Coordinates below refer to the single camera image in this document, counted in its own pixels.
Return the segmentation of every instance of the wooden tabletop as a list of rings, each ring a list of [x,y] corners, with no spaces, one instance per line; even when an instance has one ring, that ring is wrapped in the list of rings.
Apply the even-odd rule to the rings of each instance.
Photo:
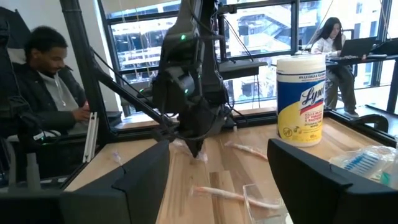
[[[269,138],[277,137],[275,124],[239,129],[235,133],[221,133],[205,140],[203,151],[208,162],[195,160],[170,144],[170,170],[158,224],[242,224],[247,216],[243,203],[211,197],[194,197],[190,189],[195,186],[214,187],[239,194],[246,184],[271,180],[266,161],[245,152],[225,147],[224,143],[254,146],[266,153]],[[155,144],[154,140],[141,140],[108,144],[67,187],[76,190],[117,168],[112,152],[117,150],[123,161],[128,161]],[[303,150],[329,160],[345,151],[354,151],[368,145],[379,145],[336,121],[326,118],[320,144]]]

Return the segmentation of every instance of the clear plastic bag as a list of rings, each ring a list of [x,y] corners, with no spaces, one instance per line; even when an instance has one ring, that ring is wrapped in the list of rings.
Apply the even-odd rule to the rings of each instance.
[[[362,177],[379,181],[383,170],[394,161],[396,152],[393,147],[367,146],[332,157],[330,163]]]
[[[189,151],[187,144],[183,140],[176,139],[173,141],[173,144],[180,149],[181,152],[192,157],[192,153]],[[195,159],[198,161],[203,161],[204,163],[207,163],[208,161],[207,154],[203,151],[200,151]]]
[[[396,154],[393,161],[389,161],[383,168],[380,183],[398,190],[398,136],[396,139]]]

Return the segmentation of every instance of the woman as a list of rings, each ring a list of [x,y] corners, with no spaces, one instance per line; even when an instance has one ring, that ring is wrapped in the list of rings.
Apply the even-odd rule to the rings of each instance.
[[[339,57],[346,40],[341,30],[340,20],[336,17],[329,18],[315,38],[311,53]],[[345,114],[357,118],[354,75],[349,66],[335,66],[326,70],[325,106],[327,108],[336,109],[338,88],[341,91]]]

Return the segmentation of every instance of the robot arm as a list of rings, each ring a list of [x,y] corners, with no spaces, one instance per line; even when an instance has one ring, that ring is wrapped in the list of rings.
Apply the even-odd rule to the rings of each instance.
[[[177,21],[165,36],[159,73],[152,82],[152,101],[161,114],[178,114],[176,138],[185,140],[194,157],[203,140],[218,134],[231,110],[216,69],[210,29],[216,0],[183,0]]]

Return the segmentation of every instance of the disinfecting wipes canister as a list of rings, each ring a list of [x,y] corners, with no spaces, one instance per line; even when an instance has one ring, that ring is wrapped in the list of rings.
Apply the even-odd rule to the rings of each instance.
[[[278,134],[297,147],[322,138],[325,56],[298,55],[277,61]]]

